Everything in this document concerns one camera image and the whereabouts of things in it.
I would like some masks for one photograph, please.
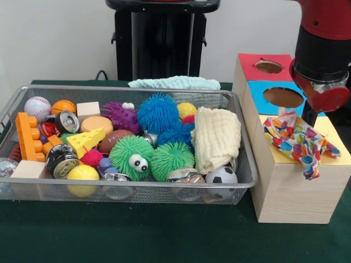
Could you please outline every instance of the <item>light blue towel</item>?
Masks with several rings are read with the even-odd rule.
[[[138,79],[129,82],[128,85],[132,88],[220,90],[220,84],[217,80],[187,76],[175,76],[161,79]]]

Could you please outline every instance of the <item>wire mesh basket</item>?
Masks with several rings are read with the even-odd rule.
[[[83,201],[83,202],[130,202],[130,203],[192,203],[236,205],[257,181],[257,169],[248,140],[245,122],[237,97],[227,91],[165,90],[112,87],[76,87],[54,85],[30,85],[17,90],[0,113],[0,157],[7,157],[16,138],[15,118],[23,111],[25,102],[33,96],[42,96],[51,104],[69,99],[75,103],[98,101],[100,106],[110,101],[128,101],[138,106],[155,92],[171,96],[176,103],[191,102],[196,107],[223,108],[235,112],[242,123],[241,147],[237,158],[237,184],[187,184],[156,182],[151,176],[142,181],[85,181],[58,179],[0,178],[0,199]],[[74,196],[76,191],[94,192],[88,197]]]

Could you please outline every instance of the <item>white wall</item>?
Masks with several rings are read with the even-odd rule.
[[[207,14],[201,76],[233,80],[238,52],[293,53],[301,12],[282,0],[222,0]],[[33,79],[116,79],[114,11],[104,0],[0,0],[0,108]]]

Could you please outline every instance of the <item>red spiky ball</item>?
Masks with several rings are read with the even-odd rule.
[[[185,123],[193,124],[194,122],[195,122],[195,115],[188,115],[183,119],[182,125],[184,125]]]
[[[96,168],[102,158],[104,158],[104,156],[101,152],[96,149],[92,149],[81,158],[81,161],[85,165]]]

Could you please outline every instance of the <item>circular hole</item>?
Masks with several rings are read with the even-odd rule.
[[[303,103],[303,97],[288,88],[273,87],[263,92],[263,97],[278,107],[296,108]]]
[[[283,67],[273,61],[261,60],[255,64],[256,68],[264,73],[277,74],[283,70]]]

